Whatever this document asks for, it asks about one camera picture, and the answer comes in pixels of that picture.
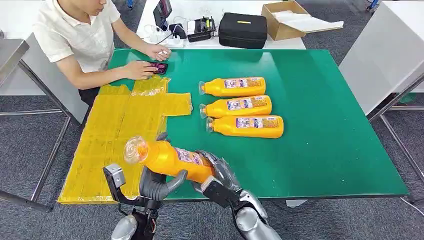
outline robotic arm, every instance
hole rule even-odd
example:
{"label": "robotic arm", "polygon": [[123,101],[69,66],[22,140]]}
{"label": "robotic arm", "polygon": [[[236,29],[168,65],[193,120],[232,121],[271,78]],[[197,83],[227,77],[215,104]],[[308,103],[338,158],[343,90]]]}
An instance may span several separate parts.
{"label": "robotic arm", "polygon": [[194,188],[223,208],[230,206],[234,225],[245,240],[281,240],[268,224],[268,215],[258,198],[240,188],[235,174],[223,158],[198,150],[214,166],[215,176],[210,176],[200,187]]}
{"label": "robotic arm", "polygon": [[[212,163],[215,174],[202,184],[193,183],[194,189],[221,207],[230,207],[234,225],[245,240],[281,240],[269,226],[268,215],[262,204],[250,191],[240,187],[228,163],[212,153],[196,152]],[[173,180],[165,182],[165,175],[144,166],[139,185],[140,196],[132,200],[121,192],[121,186],[125,184],[122,168],[111,164],[104,167],[103,172],[112,198],[118,202],[118,210],[125,215],[116,225],[111,239],[154,240],[160,201],[184,182],[187,171],[182,170]],[[121,210],[121,204],[137,206],[140,210],[134,208],[128,214]]]}

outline smartphone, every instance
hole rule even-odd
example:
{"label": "smartphone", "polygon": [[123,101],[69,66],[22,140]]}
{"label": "smartphone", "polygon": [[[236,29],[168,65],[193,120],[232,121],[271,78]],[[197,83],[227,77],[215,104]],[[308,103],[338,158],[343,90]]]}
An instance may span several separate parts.
{"label": "smartphone", "polygon": [[167,72],[167,69],[168,69],[167,63],[153,62],[153,61],[149,61],[149,63],[151,64],[152,67],[157,68],[157,71],[153,72],[154,74],[163,75]]}

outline yellow tape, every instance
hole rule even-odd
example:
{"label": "yellow tape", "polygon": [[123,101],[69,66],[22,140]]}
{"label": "yellow tape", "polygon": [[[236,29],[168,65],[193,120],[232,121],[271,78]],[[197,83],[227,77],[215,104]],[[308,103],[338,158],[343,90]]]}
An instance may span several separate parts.
{"label": "yellow tape", "polygon": [[139,195],[141,164],[124,161],[127,140],[141,135],[154,141],[166,131],[166,116],[189,115],[190,93],[167,93],[169,78],[153,76],[125,85],[103,86],[96,97],[58,198],[61,204],[114,203],[103,167],[116,163],[125,174],[121,190],[128,198]]}

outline man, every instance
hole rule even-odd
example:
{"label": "man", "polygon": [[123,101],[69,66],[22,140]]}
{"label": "man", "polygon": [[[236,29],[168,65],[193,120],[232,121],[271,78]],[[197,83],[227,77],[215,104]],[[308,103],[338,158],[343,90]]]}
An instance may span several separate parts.
{"label": "man", "polygon": [[114,31],[128,46],[154,60],[166,60],[171,54],[168,48],[146,43],[129,30],[111,0],[46,0],[33,31],[47,58],[89,106],[99,87],[122,78],[145,80],[158,70],[143,61],[108,70],[115,49]]}

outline black bag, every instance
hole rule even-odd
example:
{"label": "black bag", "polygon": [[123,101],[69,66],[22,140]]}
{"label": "black bag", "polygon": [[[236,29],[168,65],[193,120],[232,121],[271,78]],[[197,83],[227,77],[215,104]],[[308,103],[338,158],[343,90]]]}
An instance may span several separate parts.
{"label": "black bag", "polygon": [[261,49],[268,37],[264,16],[224,13],[219,24],[219,44],[243,49]]}

